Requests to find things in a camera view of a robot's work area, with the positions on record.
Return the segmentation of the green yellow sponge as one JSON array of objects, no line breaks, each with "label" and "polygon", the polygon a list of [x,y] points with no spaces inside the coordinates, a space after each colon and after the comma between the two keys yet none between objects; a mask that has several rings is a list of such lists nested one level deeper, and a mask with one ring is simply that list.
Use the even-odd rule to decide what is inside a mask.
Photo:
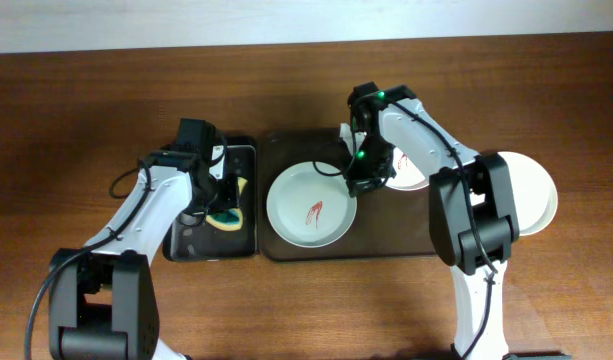
[{"label": "green yellow sponge", "polygon": [[244,215],[241,203],[247,183],[247,179],[235,175],[229,175],[219,183],[217,198],[210,203],[206,216],[209,225],[224,232],[242,229]]}]

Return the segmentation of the grey plate with red stain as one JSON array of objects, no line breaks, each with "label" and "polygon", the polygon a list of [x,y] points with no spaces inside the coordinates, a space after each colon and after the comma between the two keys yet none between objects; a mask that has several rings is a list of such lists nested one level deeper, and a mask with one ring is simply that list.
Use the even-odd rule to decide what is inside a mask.
[{"label": "grey plate with red stain", "polygon": [[349,195],[336,167],[306,161],[288,167],[272,182],[266,213],[273,230],[287,243],[321,248],[351,228],[357,200]]}]

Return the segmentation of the cream plate with red stain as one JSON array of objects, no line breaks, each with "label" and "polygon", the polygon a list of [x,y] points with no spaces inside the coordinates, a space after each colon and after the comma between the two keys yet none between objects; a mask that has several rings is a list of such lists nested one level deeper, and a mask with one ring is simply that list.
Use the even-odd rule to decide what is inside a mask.
[{"label": "cream plate with red stain", "polygon": [[508,165],[522,237],[543,231],[555,218],[558,193],[546,169],[527,155],[501,151]]}]

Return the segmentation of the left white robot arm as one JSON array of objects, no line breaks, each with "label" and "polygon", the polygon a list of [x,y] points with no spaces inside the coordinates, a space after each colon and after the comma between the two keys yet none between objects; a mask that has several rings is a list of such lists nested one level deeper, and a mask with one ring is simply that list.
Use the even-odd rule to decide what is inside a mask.
[{"label": "left white robot arm", "polygon": [[111,220],[82,248],[55,253],[40,289],[53,358],[181,358],[160,337],[150,265],[180,214],[211,209],[226,158],[223,145],[152,152]]}]

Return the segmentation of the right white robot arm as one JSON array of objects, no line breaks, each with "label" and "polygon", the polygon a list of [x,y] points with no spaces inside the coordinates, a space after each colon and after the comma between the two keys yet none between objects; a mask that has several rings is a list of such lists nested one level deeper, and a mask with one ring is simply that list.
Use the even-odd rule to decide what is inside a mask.
[{"label": "right white robot arm", "polygon": [[486,156],[447,133],[405,85],[381,90],[369,82],[347,100],[352,139],[342,175],[351,196],[380,189],[395,177],[400,150],[428,182],[429,234],[450,268],[460,359],[507,359],[502,314],[503,278],[520,235],[507,162]]}]

